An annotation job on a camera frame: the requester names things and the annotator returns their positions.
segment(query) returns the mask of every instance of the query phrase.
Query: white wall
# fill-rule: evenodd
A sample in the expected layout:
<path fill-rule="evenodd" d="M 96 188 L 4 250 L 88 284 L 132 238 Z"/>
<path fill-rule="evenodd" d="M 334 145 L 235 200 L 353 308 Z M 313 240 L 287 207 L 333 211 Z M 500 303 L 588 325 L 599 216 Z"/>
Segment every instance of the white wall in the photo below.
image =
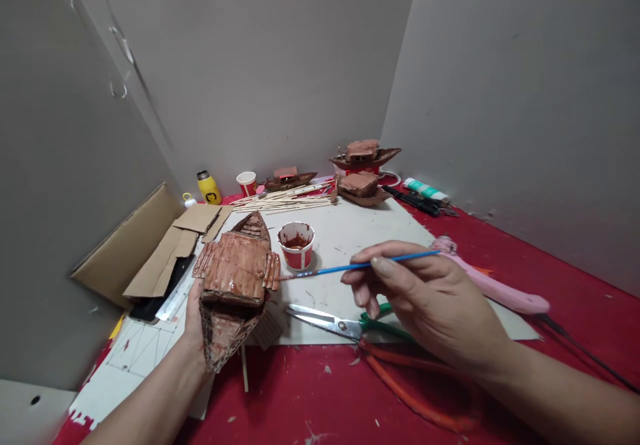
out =
<path fill-rule="evenodd" d="M 67 390 L 121 314 L 70 280 L 73 267 L 174 181 L 131 97 L 111 96 L 109 74 L 121 83 L 70 4 L 0 0 L 0 377 Z"/>
<path fill-rule="evenodd" d="M 76 395 L 76 392 L 0 380 L 0 443 L 52 443 Z"/>
<path fill-rule="evenodd" d="M 640 296 L 639 19 L 640 0 L 413 0 L 389 168 Z"/>
<path fill-rule="evenodd" d="M 184 191 L 200 169 L 224 194 L 246 170 L 330 173 L 339 145 L 380 137 L 411 0 L 109 1 Z"/>

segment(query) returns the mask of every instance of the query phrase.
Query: small boat model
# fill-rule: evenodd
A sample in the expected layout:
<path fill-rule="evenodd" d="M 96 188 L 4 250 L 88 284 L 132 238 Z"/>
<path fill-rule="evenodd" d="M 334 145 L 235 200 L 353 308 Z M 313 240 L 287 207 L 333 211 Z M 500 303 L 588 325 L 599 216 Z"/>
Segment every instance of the small boat model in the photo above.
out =
<path fill-rule="evenodd" d="M 361 207 L 374 207 L 391 197 L 378 188 L 378 178 L 369 172 L 336 177 L 335 190 L 341 197 Z"/>
<path fill-rule="evenodd" d="M 301 185 L 308 185 L 316 175 L 318 175 L 318 172 L 299 174 L 297 167 L 277 169 L 273 173 L 273 180 L 267 179 L 265 182 L 265 189 L 269 192 L 278 192 L 300 187 Z"/>
<path fill-rule="evenodd" d="M 254 212 L 208 242 L 193 267 L 202 280 L 200 315 L 207 368 L 218 373 L 242 345 L 265 311 L 269 292 L 277 290 L 280 257 L 271 252 L 269 231 Z"/>
<path fill-rule="evenodd" d="M 369 169 L 381 167 L 401 151 L 402 149 L 380 149 L 377 140 L 364 140 L 350 143 L 346 153 L 340 153 L 338 149 L 339 154 L 330 161 L 344 171 Z"/>

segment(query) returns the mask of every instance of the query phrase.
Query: hand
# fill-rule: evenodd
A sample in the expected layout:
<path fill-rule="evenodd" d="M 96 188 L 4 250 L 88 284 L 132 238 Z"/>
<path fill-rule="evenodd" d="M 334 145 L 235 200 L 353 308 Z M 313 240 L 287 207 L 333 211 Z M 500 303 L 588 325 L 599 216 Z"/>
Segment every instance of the hand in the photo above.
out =
<path fill-rule="evenodd" d="M 185 332 L 180 337 L 189 350 L 197 351 L 204 360 L 204 341 L 202 336 L 202 320 L 200 317 L 200 296 L 205 285 L 204 278 L 196 278 L 187 297 L 187 315 Z"/>
<path fill-rule="evenodd" d="M 371 268 L 349 270 L 357 306 L 371 318 L 380 311 L 377 294 L 389 300 L 407 331 L 428 351 L 464 372 L 490 372 L 495 359 L 514 342 L 464 270 L 444 256 L 393 262 L 384 257 L 427 252 L 417 244 L 392 240 L 366 248 L 352 263 Z"/>

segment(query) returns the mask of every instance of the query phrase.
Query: blue paint brush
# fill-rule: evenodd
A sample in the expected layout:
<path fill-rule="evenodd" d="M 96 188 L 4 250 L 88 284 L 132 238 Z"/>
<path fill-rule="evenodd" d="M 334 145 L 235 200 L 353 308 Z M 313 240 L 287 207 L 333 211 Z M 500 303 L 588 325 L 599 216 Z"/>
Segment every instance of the blue paint brush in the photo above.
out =
<path fill-rule="evenodd" d="M 387 258 L 389 260 L 393 260 L 394 262 L 399 262 L 401 260 L 409 260 L 410 258 L 420 258 L 424 256 L 429 256 L 429 255 L 436 255 L 439 253 L 440 253 L 440 250 L 432 250 L 430 252 L 422 252 L 419 254 L 401 255 L 397 257 L 387 257 Z M 344 272 L 345 270 L 357 270 L 358 268 L 367 268 L 370 266 L 371 266 L 371 262 L 367 262 L 363 264 L 343 265 L 340 267 L 321 268 L 320 270 L 311 270 L 309 272 L 301 272 L 299 274 L 294 274 L 294 275 L 285 275 L 280 277 L 280 281 L 282 282 L 283 280 L 293 280 L 294 278 L 305 278 L 308 276 L 324 275 L 327 273 L 334 273 L 334 272 Z"/>

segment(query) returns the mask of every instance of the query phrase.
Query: orange pliers handle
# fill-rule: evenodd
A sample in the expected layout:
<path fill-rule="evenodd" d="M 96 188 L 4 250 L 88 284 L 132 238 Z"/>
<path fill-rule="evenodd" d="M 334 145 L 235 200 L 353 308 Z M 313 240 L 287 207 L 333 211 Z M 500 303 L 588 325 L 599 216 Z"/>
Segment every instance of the orange pliers handle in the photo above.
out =
<path fill-rule="evenodd" d="M 387 352 L 386 350 L 377 348 L 367 342 L 364 337 L 360 339 L 358 345 L 365 351 L 365 360 L 371 366 L 376 375 L 382 379 L 382 381 L 400 400 L 425 420 L 456 433 L 468 432 L 480 423 L 480 420 L 482 419 L 482 391 L 478 385 L 471 381 L 470 378 L 462 375 L 462 373 L 447 365 L 430 362 L 423 358 Z M 391 375 L 389 375 L 382 365 L 380 365 L 377 358 L 383 362 L 408 366 L 411 368 L 420 368 L 422 370 L 440 373 L 456 379 L 464 385 L 471 396 L 470 410 L 464 416 L 448 416 L 439 412 L 434 406 L 417 400 L 412 397 L 398 382 L 396 382 Z"/>

